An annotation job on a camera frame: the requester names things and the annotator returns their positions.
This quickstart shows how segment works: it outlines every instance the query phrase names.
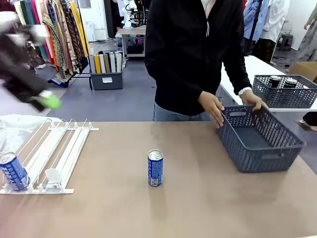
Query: gray plastic basket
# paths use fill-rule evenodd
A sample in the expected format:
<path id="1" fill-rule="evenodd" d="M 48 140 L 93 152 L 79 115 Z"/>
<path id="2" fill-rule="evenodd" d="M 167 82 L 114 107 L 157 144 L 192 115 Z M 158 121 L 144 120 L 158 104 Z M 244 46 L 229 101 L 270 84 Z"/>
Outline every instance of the gray plastic basket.
<path id="1" fill-rule="evenodd" d="M 268 86 L 272 75 L 255 75 L 252 91 L 269 108 L 311 108 L 317 98 L 317 85 L 299 75 L 277 75 L 281 81 L 277 88 Z M 285 79 L 298 81 L 296 88 L 283 88 Z"/>
<path id="2" fill-rule="evenodd" d="M 243 173 L 286 171 L 304 143 L 265 108 L 226 107 L 217 133 L 237 170 Z"/>

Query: gray storage bin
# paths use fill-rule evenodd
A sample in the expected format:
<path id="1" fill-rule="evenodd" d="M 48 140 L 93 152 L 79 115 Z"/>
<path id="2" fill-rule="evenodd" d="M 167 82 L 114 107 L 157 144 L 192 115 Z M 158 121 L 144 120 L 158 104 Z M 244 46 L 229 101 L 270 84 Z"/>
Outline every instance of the gray storage bin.
<path id="1" fill-rule="evenodd" d="M 122 89 L 122 71 L 120 73 L 91 73 L 91 81 L 95 90 Z"/>

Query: black hoodie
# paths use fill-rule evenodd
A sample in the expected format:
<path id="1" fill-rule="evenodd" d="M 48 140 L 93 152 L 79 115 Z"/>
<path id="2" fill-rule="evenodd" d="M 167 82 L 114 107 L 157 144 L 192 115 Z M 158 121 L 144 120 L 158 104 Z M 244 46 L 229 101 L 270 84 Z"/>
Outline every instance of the black hoodie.
<path id="1" fill-rule="evenodd" d="M 221 62 L 237 94 L 251 87 L 244 64 L 242 0 L 217 0 L 208 19 L 200 0 L 152 0 L 145 64 L 157 82 L 155 102 L 194 116 L 202 91 L 216 93 Z"/>

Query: cardboard box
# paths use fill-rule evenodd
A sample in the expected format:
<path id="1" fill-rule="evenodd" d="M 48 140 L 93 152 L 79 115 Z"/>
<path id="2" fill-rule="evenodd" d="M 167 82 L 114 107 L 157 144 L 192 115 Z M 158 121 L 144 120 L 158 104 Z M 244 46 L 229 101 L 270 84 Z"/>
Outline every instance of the cardboard box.
<path id="1" fill-rule="evenodd" d="M 317 83 L 317 62 L 297 62 L 290 69 L 289 74 L 301 75 Z"/>

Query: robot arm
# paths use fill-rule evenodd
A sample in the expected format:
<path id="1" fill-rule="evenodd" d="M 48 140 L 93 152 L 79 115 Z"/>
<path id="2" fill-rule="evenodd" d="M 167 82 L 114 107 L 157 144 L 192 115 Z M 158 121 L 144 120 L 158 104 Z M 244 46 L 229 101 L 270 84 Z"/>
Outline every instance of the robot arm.
<path id="1" fill-rule="evenodd" d="M 124 16 L 124 27 L 131 27 L 131 13 L 133 10 L 137 9 L 137 5 L 134 0 L 118 0 L 120 15 Z"/>
<path id="2" fill-rule="evenodd" d="M 0 79 L 7 91 L 21 102 L 29 103 L 38 111 L 46 107 L 58 108 L 59 99 L 47 90 L 47 83 L 28 70 L 23 63 L 27 56 L 22 50 L 26 42 L 42 44 L 48 36 L 41 25 L 18 28 L 18 34 L 9 34 L 17 22 L 15 12 L 0 12 Z"/>

